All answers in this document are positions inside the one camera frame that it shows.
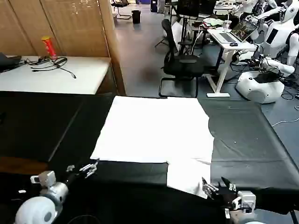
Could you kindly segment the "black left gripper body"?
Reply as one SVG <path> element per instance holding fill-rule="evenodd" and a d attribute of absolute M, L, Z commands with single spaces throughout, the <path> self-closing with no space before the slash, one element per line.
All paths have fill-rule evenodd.
<path fill-rule="evenodd" d="M 66 172 L 62 176 L 61 182 L 67 187 L 70 187 L 76 180 L 84 179 L 85 172 Z"/>

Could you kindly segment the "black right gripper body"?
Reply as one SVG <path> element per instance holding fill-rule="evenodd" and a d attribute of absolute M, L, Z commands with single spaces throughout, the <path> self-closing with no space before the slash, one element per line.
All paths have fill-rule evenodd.
<path fill-rule="evenodd" d="M 211 186 L 210 198 L 216 201 L 220 206 L 233 208 L 232 201 L 237 198 L 237 192 L 230 190 L 228 187 Z"/>

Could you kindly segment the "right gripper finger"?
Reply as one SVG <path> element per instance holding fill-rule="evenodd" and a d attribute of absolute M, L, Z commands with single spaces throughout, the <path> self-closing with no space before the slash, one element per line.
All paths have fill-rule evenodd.
<path fill-rule="evenodd" d="M 229 179 L 223 176 L 221 177 L 221 179 L 224 182 L 224 184 L 228 187 L 229 190 L 236 191 L 236 184 L 232 183 Z"/>
<path fill-rule="evenodd" d="M 202 190 L 207 196 L 213 196 L 217 194 L 217 188 L 209 184 L 204 177 L 202 177 Z"/>

